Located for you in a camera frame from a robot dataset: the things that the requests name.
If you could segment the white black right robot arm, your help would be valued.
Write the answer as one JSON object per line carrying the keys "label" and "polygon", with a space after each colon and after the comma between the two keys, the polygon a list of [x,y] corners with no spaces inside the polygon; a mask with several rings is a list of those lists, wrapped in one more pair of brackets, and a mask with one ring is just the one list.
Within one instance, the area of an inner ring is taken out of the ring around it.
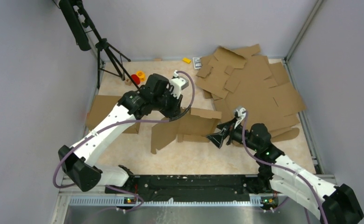
{"label": "white black right robot arm", "polygon": [[264,124],[252,125],[250,130],[230,121],[217,126],[217,133],[207,139],[221,148],[224,140],[252,149],[259,164],[258,187],[263,192],[282,193],[309,210],[322,224],[357,224],[364,213],[351,187],[337,186],[299,166],[271,142]]}

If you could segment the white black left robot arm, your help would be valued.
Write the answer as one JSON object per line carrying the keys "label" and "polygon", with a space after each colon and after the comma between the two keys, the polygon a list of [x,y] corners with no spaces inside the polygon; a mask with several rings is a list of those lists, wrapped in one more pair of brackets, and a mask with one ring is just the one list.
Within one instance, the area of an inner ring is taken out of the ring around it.
{"label": "white black left robot arm", "polygon": [[149,75],[146,83],[137,91],[128,91],[118,100],[105,118],[80,141],[71,147],[58,150],[57,166],[82,192],[94,188],[101,180],[103,171],[96,167],[101,154],[126,129],[136,123],[144,123],[144,116],[159,111],[164,123],[183,116],[182,91],[189,85],[189,76],[175,71],[171,79],[159,74]]}

